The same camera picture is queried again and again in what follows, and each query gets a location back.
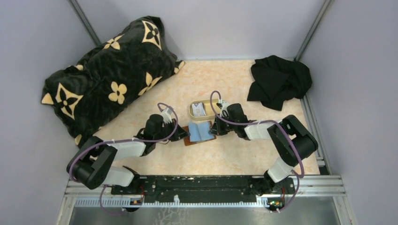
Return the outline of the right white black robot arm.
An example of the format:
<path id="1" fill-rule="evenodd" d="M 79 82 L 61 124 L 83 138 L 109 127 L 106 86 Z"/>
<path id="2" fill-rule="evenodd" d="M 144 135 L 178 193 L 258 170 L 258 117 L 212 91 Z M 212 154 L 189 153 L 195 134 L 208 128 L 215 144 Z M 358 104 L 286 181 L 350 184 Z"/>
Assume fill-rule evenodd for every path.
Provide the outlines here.
<path id="1" fill-rule="evenodd" d="M 219 101 L 216 106 L 221 110 L 216 114 L 211 133 L 226 135 L 235 132 L 244 140 L 271 140 L 279 154 L 275 163 L 265 172 L 264 187 L 270 193 L 277 193 L 283 186 L 283 180 L 299 165 L 303 170 L 303 159 L 318 150 L 314 136 L 294 115 L 282 120 L 249 120 L 241 104 L 229 104 Z"/>

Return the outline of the beige oval tray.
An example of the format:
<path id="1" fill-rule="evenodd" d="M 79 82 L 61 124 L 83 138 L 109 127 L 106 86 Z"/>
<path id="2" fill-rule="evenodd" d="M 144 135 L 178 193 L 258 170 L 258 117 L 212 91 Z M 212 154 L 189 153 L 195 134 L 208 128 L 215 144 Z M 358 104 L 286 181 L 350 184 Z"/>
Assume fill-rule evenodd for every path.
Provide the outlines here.
<path id="1" fill-rule="evenodd" d="M 221 110 L 217 106 L 218 98 L 193 101 L 188 105 L 189 117 L 194 121 L 214 120 L 215 114 Z"/>

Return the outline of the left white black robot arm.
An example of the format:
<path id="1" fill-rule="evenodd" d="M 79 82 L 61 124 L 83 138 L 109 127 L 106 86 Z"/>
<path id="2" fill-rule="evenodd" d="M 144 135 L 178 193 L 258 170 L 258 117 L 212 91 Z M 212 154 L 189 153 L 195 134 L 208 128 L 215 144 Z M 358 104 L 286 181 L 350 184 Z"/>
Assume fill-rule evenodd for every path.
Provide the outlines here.
<path id="1" fill-rule="evenodd" d="M 157 143 L 175 142 L 188 136 L 175 118 L 153 114 L 131 139 L 103 141 L 97 136 L 90 137 L 70 160 L 66 171 L 73 181 L 88 189 L 121 186 L 129 194 L 135 194 L 141 187 L 140 174 L 128 166 L 113 166 L 114 161 L 147 156 Z"/>

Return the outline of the brown leather card holder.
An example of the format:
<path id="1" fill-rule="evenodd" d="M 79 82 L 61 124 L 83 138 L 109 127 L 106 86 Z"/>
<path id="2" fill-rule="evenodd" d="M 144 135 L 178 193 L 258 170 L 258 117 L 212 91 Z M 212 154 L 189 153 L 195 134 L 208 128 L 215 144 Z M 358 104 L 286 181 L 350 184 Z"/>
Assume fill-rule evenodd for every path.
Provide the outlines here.
<path id="1" fill-rule="evenodd" d="M 191 146 L 215 140 L 216 136 L 210 132 L 211 127 L 211 121 L 189 123 L 188 126 L 183 127 L 183 130 L 189 134 L 187 137 L 184 138 L 184 145 Z"/>

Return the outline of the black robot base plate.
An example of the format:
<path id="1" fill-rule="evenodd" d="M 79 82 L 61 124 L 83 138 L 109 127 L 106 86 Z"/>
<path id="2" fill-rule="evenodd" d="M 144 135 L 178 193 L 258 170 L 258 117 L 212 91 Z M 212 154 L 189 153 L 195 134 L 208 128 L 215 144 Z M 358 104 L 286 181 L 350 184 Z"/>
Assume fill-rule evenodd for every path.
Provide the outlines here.
<path id="1" fill-rule="evenodd" d="M 258 196 L 294 192 L 292 178 L 274 183 L 262 175 L 147 175 L 111 189 L 113 195 L 143 195 L 145 203 L 171 203 L 175 196 L 181 203 L 253 203 Z"/>

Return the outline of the silver VIP card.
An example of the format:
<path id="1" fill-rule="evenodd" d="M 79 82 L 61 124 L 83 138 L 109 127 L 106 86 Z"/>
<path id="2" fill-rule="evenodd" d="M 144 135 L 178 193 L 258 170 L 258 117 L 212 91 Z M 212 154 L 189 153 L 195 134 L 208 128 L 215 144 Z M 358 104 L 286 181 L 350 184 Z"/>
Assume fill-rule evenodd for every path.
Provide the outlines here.
<path id="1" fill-rule="evenodd" d="M 192 114 L 194 117 L 206 116 L 206 111 L 204 109 L 204 105 L 202 102 L 193 103 L 191 105 L 191 108 L 192 108 Z"/>

